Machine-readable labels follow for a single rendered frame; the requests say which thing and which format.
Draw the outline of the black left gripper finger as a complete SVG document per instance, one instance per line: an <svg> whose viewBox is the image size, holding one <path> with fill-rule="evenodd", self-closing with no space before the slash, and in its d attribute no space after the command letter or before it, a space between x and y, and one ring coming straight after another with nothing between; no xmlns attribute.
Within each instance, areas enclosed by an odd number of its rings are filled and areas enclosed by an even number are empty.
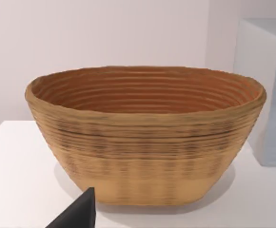
<svg viewBox="0 0 276 228"><path fill-rule="evenodd" d="M95 188L86 189L45 228L95 228Z"/></svg>

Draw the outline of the brown woven basket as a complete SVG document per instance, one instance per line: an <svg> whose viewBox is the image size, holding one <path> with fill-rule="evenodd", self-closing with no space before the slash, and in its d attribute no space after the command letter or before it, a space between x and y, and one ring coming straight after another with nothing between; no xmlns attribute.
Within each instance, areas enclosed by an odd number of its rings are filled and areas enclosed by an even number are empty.
<svg viewBox="0 0 276 228"><path fill-rule="evenodd" d="M39 76L25 99L81 189L111 205L204 197L242 149L266 102L255 79L184 66L103 66Z"/></svg>

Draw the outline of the pale blue-grey cabinet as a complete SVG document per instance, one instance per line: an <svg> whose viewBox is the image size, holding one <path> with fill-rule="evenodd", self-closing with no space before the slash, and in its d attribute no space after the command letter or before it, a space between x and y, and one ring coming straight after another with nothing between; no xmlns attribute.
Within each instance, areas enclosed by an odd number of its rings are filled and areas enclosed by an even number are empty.
<svg viewBox="0 0 276 228"><path fill-rule="evenodd" d="M233 71L254 78L266 90L266 102L248 143L260 165L276 167L276 19L240 21Z"/></svg>

